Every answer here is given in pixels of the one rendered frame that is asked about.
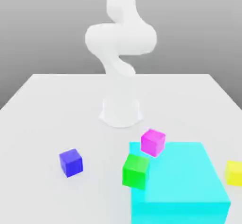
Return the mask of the small blue cube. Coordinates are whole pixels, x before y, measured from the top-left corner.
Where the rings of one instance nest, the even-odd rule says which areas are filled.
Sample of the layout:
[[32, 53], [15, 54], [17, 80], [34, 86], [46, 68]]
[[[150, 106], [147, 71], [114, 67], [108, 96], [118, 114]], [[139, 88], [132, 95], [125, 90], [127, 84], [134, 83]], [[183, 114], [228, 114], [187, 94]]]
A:
[[83, 160], [76, 149], [59, 154], [60, 165], [66, 177], [83, 172]]

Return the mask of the small yellow cube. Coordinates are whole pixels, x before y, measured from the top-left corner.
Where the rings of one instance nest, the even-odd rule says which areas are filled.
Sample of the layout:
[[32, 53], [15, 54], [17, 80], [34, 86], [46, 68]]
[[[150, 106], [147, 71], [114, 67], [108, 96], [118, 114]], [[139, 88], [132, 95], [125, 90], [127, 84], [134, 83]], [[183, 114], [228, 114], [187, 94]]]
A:
[[227, 161], [225, 166], [226, 184], [242, 186], [242, 162]]

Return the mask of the small green cube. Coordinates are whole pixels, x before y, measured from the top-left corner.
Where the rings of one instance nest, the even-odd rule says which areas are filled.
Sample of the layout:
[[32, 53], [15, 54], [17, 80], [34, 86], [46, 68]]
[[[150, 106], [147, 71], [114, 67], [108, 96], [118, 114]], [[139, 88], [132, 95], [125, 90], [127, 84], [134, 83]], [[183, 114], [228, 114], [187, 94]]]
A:
[[122, 184], [144, 190], [148, 180], [149, 158], [129, 154], [122, 168]]

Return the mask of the small magenta cube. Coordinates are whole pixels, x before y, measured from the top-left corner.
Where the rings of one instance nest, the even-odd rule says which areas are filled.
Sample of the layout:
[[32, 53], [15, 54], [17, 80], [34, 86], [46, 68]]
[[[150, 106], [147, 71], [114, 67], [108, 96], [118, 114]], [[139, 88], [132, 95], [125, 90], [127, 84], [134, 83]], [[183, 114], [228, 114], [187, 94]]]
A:
[[141, 136], [140, 150], [152, 157], [163, 151], [166, 135], [160, 131], [149, 129]]

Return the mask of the large cyan box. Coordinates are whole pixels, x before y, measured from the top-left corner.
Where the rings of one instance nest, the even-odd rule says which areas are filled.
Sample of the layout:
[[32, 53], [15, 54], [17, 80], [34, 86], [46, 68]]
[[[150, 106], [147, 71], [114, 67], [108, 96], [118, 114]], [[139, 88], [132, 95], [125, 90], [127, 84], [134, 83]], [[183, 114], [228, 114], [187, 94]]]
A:
[[145, 190], [130, 191], [131, 224], [225, 224], [230, 199], [198, 142], [167, 142], [150, 157]]

